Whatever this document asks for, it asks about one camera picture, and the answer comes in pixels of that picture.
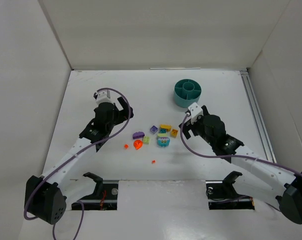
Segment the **yellow arched lego brick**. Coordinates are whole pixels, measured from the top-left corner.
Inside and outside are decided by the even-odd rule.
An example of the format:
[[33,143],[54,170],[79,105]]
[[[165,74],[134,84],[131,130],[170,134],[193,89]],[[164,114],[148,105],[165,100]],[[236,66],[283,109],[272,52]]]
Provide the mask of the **yellow arched lego brick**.
[[171,131],[172,126],[171,125],[167,125],[167,124],[161,124],[160,125],[161,129],[165,129],[167,132]]

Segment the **purple square lego brick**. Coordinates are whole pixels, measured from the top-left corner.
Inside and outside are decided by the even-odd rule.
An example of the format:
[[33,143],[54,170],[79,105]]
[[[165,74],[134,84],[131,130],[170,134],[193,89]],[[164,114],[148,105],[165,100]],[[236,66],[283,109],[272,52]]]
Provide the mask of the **purple square lego brick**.
[[153,125],[153,126],[150,128],[150,132],[151,132],[152,134],[157,133],[157,131],[158,131],[158,128],[157,128],[155,125]]

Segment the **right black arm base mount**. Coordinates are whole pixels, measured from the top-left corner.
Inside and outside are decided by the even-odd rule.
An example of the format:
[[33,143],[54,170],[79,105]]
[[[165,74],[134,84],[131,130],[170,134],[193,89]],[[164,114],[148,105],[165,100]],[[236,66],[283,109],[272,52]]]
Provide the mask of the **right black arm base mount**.
[[236,179],[242,175],[238,171],[233,171],[223,180],[206,181],[209,210],[255,210],[253,199],[238,194],[233,186]]

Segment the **yellow square lego brick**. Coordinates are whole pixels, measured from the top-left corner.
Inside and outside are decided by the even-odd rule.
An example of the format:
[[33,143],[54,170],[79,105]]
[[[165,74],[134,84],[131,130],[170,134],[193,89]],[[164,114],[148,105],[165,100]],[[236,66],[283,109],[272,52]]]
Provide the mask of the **yellow square lego brick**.
[[170,136],[173,138],[176,138],[178,135],[178,130],[177,129],[172,129],[170,132]]

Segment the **orange round lego piece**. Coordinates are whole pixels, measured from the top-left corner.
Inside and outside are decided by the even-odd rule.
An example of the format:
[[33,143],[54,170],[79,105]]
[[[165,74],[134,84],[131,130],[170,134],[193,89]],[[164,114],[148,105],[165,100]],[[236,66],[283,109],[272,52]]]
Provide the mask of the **orange round lego piece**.
[[143,146],[143,141],[137,139],[134,141],[133,146],[136,150],[139,150]]

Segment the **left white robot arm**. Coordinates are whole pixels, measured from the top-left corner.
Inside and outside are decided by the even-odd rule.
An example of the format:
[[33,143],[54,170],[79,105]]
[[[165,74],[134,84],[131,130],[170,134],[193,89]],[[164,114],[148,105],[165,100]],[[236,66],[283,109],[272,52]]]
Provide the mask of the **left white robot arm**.
[[118,109],[108,96],[96,97],[95,117],[79,134],[69,152],[41,176],[31,176],[26,182],[23,216],[26,220],[41,219],[56,224],[66,210],[81,198],[98,195],[103,189],[103,179],[89,171],[80,172],[102,146],[116,135],[115,126],[128,124],[133,118],[133,108],[121,96]]

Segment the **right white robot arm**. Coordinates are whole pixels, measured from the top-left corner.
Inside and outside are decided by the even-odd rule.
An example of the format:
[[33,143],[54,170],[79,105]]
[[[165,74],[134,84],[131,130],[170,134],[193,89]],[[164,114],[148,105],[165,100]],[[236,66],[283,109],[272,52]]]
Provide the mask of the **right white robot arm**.
[[213,159],[223,159],[257,178],[245,180],[239,171],[228,174],[219,181],[224,194],[222,203],[253,197],[277,208],[290,221],[302,224],[302,172],[261,159],[242,141],[227,134],[224,122],[209,114],[204,105],[191,104],[179,127],[183,143],[191,135],[200,136],[214,152]]

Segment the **purple arched lego brick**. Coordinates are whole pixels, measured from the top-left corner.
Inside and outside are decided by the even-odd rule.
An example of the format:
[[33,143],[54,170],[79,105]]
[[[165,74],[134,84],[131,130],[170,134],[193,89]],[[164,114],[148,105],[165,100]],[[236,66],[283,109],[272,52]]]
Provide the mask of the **purple arched lego brick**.
[[145,137],[145,133],[142,131],[137,131],[132,135],[132,139],[142,139]]

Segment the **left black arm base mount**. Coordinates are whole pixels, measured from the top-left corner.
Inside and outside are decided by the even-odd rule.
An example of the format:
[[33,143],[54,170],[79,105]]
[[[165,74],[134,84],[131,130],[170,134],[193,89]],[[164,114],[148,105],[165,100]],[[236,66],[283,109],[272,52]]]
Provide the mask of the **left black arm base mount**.
[[104,180],[102,177],[87,172],[80,178],[72,178],[75,183],[76,193],[86,190],[81,194],[79,201],[83,202],[85,210],[93,211],[115,211],[117,210],[118,180]]

